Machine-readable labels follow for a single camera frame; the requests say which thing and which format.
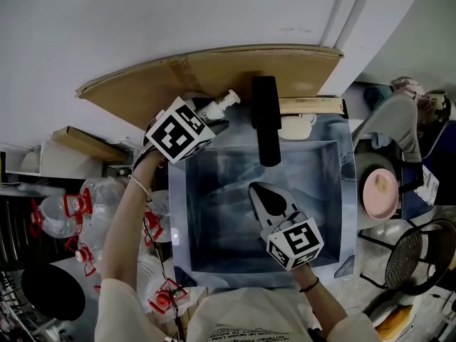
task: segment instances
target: paper label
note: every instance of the paper label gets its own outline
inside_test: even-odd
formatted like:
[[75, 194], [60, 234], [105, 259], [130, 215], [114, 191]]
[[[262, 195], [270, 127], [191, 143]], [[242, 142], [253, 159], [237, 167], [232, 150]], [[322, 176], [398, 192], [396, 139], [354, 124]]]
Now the paper label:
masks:
[[439, 180], [423, 165], [423, 186], [415, 189], [414, 191], [418, 196], [429, 205], [434, 205], [437, 190], [439, 188]]

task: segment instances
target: wrist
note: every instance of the wrist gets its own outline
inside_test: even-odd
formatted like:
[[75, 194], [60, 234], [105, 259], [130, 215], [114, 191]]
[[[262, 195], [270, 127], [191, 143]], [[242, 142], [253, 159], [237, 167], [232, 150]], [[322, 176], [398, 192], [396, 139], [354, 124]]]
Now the wrist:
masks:
[[294, 270], [291, 270], [291, 272], [302, 289], [307, 289], [318, 281], [314, 272], [307, 264], [297, 267]]
[[162, 161], [163, 155], [158, 150], [154, 150], [138, 163], [134, 172], [143, 172], [144, 170], [152, 170], [153, 172]]

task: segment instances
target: cable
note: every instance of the cable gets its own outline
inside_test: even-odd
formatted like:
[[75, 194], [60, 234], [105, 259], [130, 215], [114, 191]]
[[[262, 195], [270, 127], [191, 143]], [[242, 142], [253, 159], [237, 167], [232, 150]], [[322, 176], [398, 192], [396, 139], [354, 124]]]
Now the cable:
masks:
[[176, 304], [176, 302], [174, 300], [174, 294], [176, 294], [177, 292], [181, 291], [184, 288], [184, 286], [179, 286], [177, 289], [173, 289], [171, 287], [171, 284], [168, 281], [168, 278], [167, 278], [166, 273], [165, 273], [165, 265], [163, 264], [162, 254], [161, 254], [160, 250], [157, 247], [157, 243], [155, 242], [155, 240], [153, 239], [153, 237], [149, 233], [149, 227], [147, 226], [145, 217], [143, 217], [142, 223], [144, 224], [144, 229], [145, 229], [147, 235], [149, 236], [150, 240], [152, 241], [152, 244], [153, 244], [153, 246], [155, 248], [155, 251], [157, 252], [157, 257], [158, 257], [158, 259], [160, 261], [160, 265], [162, 266], [162, 275], [163, 275], [163, 278], [165, 279], [165, 282], [168, 285], [168, 289], [169, 289], [169, 295], [168, 296], [170, 298], [171, 305], [172, 305], [172, 308], [174, 309], [174, 314], [175, 314], [174, 322], [175, 322], [176, 327], [177, 327], [177, 331], [176, 331], [177, 340], [179, 341], [179, 339], [180, 339], [181, 341], [185, 342], [184, 329], [182, 327], [182, 321], [180, 320], [180, 317], [179, 317], [179, 307], [177, 306], [177, 304]]
[[[445, 309], [445, 306], [447, 305], [448, 301], [451, 299], [454, 291], [450, 293], [450, 295], [445, 299], [445, 303], [442, 306], [442, 310]], [[440, 296], [439, 294], [429, 294], [431, 297], [436, 298], [436, 299], [443, 299], [443, 296]]]

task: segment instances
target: bracelet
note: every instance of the bracelet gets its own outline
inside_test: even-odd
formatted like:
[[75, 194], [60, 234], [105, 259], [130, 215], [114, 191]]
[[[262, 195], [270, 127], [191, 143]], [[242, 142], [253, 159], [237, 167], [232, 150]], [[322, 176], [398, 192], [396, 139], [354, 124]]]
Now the bracelet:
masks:
[[143, 184], [141, 184], [133, 175], [128, 175], [128, 178], [130, 180], [133, 180], [134, 182], [136, 182], [136, 184], [145, 192], [145, 197], [146, 197], [147, 202], [150, 202], [151, 201], [150, 193], [146, 190], [146, 188], [143, 186]]
[[317, 277], [314, 285], [310, 285], [309, 287], [307, 287], [305, 289], [301, 289], [301, 290], [299, 290], [299, 292], [306, 293], [307, 291], [312, 290], [315, 287], [315, 285], [317, 285], [319, 282], [320, 282], [320, 279]]

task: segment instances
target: person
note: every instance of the person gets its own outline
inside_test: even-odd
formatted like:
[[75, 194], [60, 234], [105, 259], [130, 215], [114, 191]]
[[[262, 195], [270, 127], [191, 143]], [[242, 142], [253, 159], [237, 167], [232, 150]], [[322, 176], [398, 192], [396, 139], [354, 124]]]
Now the person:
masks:
[[[96, 342], [165, 340], [165, 334], [150, 322], [135, 294], [146, 188], [161, 160], [161, 154], [154, 151], [135, 168], [107, 234]], [[361, 313], [347, 316], [309, 266], [292, 272], [303, 291], [301, 295], [291, 289], [243, 288], [206, 297], [190, 320], [187, 341], [380, 341], [368, 317]], [[309, 335], [312, 311], [321, 324], [322, 337]]]

